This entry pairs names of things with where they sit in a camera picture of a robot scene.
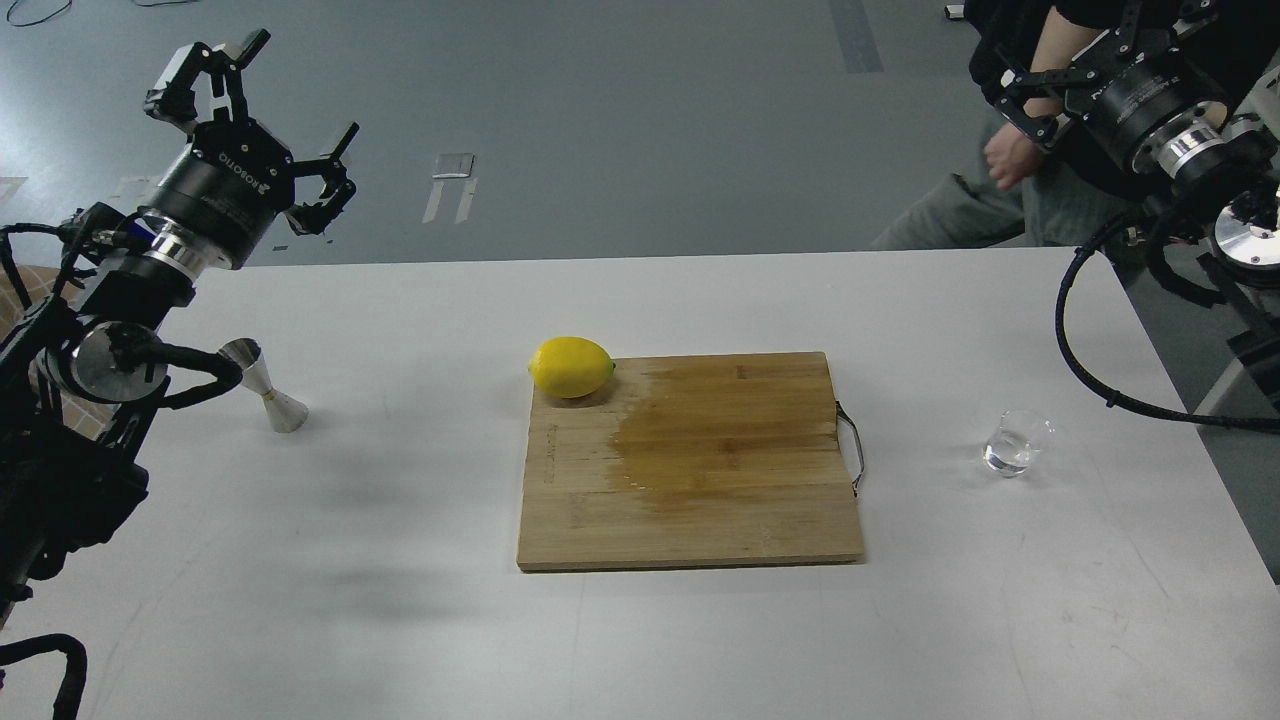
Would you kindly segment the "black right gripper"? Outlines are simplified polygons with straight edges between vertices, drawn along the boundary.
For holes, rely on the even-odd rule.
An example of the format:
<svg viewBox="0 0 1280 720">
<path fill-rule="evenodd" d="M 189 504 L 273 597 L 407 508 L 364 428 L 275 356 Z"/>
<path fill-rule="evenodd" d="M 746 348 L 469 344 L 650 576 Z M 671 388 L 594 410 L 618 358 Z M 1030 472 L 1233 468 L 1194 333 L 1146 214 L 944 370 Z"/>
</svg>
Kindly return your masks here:
<svg viewBox="0 0 1280 720">
<path fill-rule="evenodd" d="M 1038 152 L 1075 152 L 1096 141 L 1134 176 L 1176 177 L 1225 147 L 1224 92 L 1175 49 L 1217 19 L 1217 3 L 1161 4 L 1124 1 L 1102 42 L 1065 68 L 1032 70 L 1011 60 L 995 109 Z"/>
</svg>

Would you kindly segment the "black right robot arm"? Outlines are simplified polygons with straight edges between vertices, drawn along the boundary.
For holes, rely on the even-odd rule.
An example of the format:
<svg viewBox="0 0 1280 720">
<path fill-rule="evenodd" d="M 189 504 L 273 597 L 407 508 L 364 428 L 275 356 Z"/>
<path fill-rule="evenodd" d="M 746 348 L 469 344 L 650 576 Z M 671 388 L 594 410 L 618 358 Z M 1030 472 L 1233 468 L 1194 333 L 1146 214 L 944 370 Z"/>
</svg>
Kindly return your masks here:
<svg viewBox="0 0 1280 720">
<path fill-rule="evenodd" d="M 1167 292 L 1202 306 L 1230 307 L 1244 331 L 1229 346 L 1239 375 L 1277 402 L 1277 318 L 1261 296 L 1277 292 L 1277 154 L 1274 131 L 1236 119 L 1230 97 L 1187 53 L 1187 42 L 1222 19 L 1216 1 L 1183 1 L 1164 18 L 1126 3 L 1115 22 L 1062 68 L 1033 70 L 1005 47 L 993 105 L 1041 151 L 1091 137 L 1144 214 L 1105 222 L 1078 249 L 1057 292 L 1055 334 L 1075 378 L 1110 407 L 1201 427 L 1277 433 L 1275 416 L 1226 416 L 1158 407 L 1107 386 L 1076 357 L 1065 311 L 1075 279 L 1112 237 L 1128 234 Z"/>
</svg>

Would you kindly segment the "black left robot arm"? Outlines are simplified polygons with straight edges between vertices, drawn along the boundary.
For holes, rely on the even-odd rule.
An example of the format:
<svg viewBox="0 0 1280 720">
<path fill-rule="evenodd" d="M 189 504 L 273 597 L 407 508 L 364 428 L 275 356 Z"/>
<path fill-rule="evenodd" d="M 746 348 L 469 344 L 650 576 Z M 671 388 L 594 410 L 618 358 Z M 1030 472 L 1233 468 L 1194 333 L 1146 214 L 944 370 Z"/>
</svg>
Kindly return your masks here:
<svg viewBox="0 0 1280 720">
<path fill-rule="evenodd" d="M 200 275 L 241 269 L 278 217 L 321 234 L 355 196 L 343 154 L 357 124 L 300 160 L 250 115 L 242 74 L 269 38 L 256 29 L 175 51 L 143 109 L 186 145 L 136 210 L 99 202 L 60 225 L 3 228 L 3 277 L 19 304 L 3 334 L 4 618 L 148 496 L 137 457 L 159 411 L 244 387 L 275 432 L 308 419 L 273 386 L 256 341 L 206 352 L 159 336 Z"/>
</svg>

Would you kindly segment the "person's bare forearm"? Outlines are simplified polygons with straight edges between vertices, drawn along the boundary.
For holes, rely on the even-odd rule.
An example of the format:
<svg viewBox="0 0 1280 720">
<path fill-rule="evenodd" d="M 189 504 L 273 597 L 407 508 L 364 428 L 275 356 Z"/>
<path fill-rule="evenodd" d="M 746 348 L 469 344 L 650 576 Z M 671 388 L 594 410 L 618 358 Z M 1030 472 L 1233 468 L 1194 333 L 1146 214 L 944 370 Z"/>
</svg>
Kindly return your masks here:
<svg viewBox="0 0 1280 720">
<path fill-rule="evenodd" d="M 1091 45 L 1100 33 L 1101 29 L 1069 20 L 1053 5 L 1044 18 L 1030 70 L 1061 70 L 1070 67 L 1075 55 Z M 1023 105 L 1023 111 L 1030 118 L 1057 117 L 1062 110 L 1062 100 L 1053 96 L 1029 97 Z"/>
</svg>

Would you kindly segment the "person's bare hand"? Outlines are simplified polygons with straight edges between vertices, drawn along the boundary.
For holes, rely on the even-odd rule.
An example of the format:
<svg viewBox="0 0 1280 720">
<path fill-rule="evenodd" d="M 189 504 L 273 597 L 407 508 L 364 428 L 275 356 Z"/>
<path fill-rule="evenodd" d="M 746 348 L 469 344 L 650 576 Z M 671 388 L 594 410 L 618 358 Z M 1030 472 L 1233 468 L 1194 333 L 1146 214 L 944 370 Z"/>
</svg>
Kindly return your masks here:
<svg viewBox="0 0 1280 720">
<path fill-rule="evenodd" d="M 1050 155 L 1006 120 L 983 147 L 988 176 L 998 191 L 1007 192 L 1037 174 Z"/>
</svg>

